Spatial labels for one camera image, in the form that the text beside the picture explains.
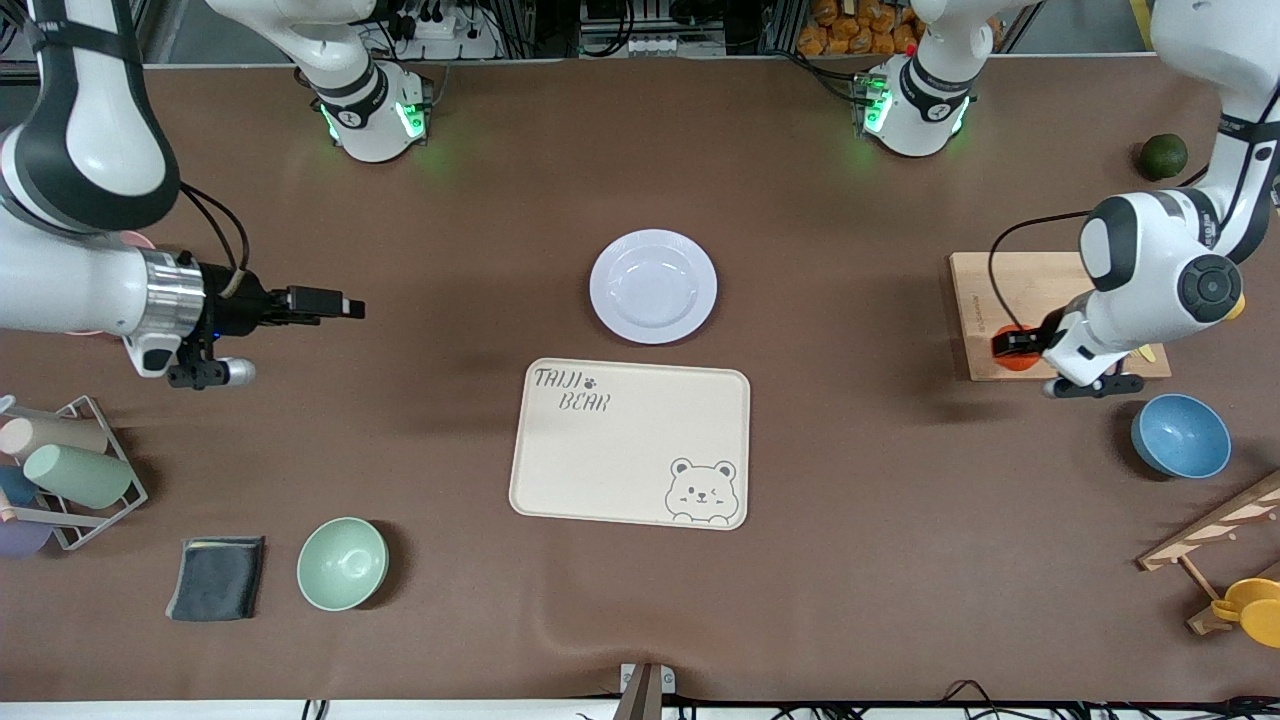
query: brown tablecloth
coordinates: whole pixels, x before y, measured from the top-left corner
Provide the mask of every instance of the brown tablecloth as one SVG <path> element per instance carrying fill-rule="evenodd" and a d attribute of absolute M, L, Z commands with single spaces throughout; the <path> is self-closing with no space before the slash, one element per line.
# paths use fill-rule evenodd
<path fill-rule="evenodd" d="M 288 70 L 147 79 L 264 283 L 340 288 L 369 319 L 224 340 L 259 380 L 204 393 L 134 377 L 105 338 L 0 337 L 3 389 L 100 398 L 154 493 L 82 550 L 0 565 L 0 698 L 577 696 L 634 660 L 722 700 L 933 698 L 957 678 L 1027 700 L 1280 691 L 1274 651 L 1183 626 L 1206 598 L 1180 569 L 1133 564 L 1280 464 L 1280 251 L 1247 265 L 1244 316 L 1174 345 L 1147 393 L 1221 411 L 1236 450 L 1212 480 L 1143 473 L 1132 400 L 975 384 L 956 357 L 947 254 L 1149 187 L 1128 155 L 1151 135 L 1207 159 L 1216 100 L 1158 61 L 995 60 L 924 160 L 856 140 L 785 61 L 458 68 L 430 145 L 383 165 L 334 150 Z M 620 341 L 586 300 L 596 252 L 644 227 L 695 238 L 722 282 L 672 347 Z M 219 260 L 188 205 L 148 234 Z M 516 515 L 521 379 L 543 356 L 744 372 L 746 524 Z M 394 570 L 371 609 L 326 614 L 294 559 L 339 515 L 378 521 Z M 182 538 L 218 534 L 268 537 L 257 616 L 165 619 Z M 1220 584 L 1280 559 L 1280 528 L 1239 536 L 1197 552 Z"/>

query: green cup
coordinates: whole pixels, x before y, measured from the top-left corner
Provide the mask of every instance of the green cup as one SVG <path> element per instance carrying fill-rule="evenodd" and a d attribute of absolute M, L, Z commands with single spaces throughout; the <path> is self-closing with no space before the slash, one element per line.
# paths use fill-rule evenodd
<path fill-rule="evenodd" d="M 115 503 L 137 479 L 123 460 L 67 445 L 32 452 L 22 473 L 46 491 L 93 510 Z"/>

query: black cloth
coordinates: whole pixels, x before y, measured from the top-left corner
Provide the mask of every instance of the black cloth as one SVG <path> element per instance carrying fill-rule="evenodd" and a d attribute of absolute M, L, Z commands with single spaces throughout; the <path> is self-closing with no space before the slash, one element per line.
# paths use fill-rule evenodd
<path fill-rule="evenodd" d="M 165 615 L 188 623 L 252 618 L 262 541 L 261 537 L 182 541 L 178 587 Z"/>

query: green led light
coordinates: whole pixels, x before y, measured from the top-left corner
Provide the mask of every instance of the green led light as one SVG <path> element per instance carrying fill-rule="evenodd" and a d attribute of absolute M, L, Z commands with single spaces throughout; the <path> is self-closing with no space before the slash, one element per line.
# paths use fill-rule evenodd
<path fill-rule="evenodd" d="M 969 99 L 965 97 L 960 109 L 956 110 L 956 124 L 951 126 L 951 135 L 960 132 L 960 127 L 964 126 L 964 111 L 969 109 Z"/>
<path fill-rule="evenodd" d="M 888 90 L 881 95 L 870 109 L 867 111 L 867 119 L 863 122 L 863 127 L 869 132 L 879 132 L 884 127 L 884 118 L 888 117 L 888 111 L 893 105 L 893 94 Z"/>
<path fill-rule="evenodd" d="M 396 114 L 399 115 L 401 123 L 404 126 L 404 132 L 410 137 L 419 137 L 422 135 L 422 111 L 413 105 L 404 105 L 402 102 L 396 104 Z"/>
<path fill-rule="evenodd" d="M 324 105 L 320 105 L 320 114 L 324 115 L 324 122 L 329 126 L 329 137 L 332 137 L 334 142 L 340 142 L 338 140 L 338 128 L 333 126 L 333 118 L 329 117 L 329 110 Z"/>

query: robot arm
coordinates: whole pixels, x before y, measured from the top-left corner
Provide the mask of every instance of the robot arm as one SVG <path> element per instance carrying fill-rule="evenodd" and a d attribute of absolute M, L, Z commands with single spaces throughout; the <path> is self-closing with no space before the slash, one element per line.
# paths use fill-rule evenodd
<path fill-rule="evenodd" d="M 1042 354 L 1055 397 L 1142 389 L 1103 375 L 1133 350 L 1226 319 L 1243 297 L 1236 268 L 1262 242 L 1280 174 L 1280 9 L 1267 0 L 1161 0 L 1160 56 L 1219 90 L 1222 118 L 1204 179 L 1190 188 L 1108 197 L 1084 223 L 1080 256 L 1094 290 L 1030 332 L 993 341 L 996 356 Z"/>
<path fill-rule="evenodd" d="M 960 131 L 973 83 L 995 44 L 996 13 L 1037 0 L 911 0 L 928 32 L 911 58 L 870 70 L 884 78 L 883 102 L 863 115 L 863 131 L 910 158 L 932 155 Z"/>
<path fill-rule="evenodd" d="M 294 288 L 265 293 L 251 273 L 224 299 L 230 269 L 124 246 L 114 231 L 155 223 L 179 187 L 128 3 L 29 0 L 28 12 L 41 95 L 0 135 L 0 328 L 116 334 L 138 374 L 198 388 L 252 377 L 247 361 L 212 357 L 219 334 L 364 316 L 338 292 L 315 291 L 321 302 Z M 202 382 L 184 379 L 200 369 Z"/>
<path fill-rule="evenodd" d="M 375 0 L 207 1 L 297 63 L 320 97 L 329 135 L 352 158 L 381 163 L 426 140 L 431 99 L 422 78 L 375 63 L 347 24 L 367 18 Z"/>

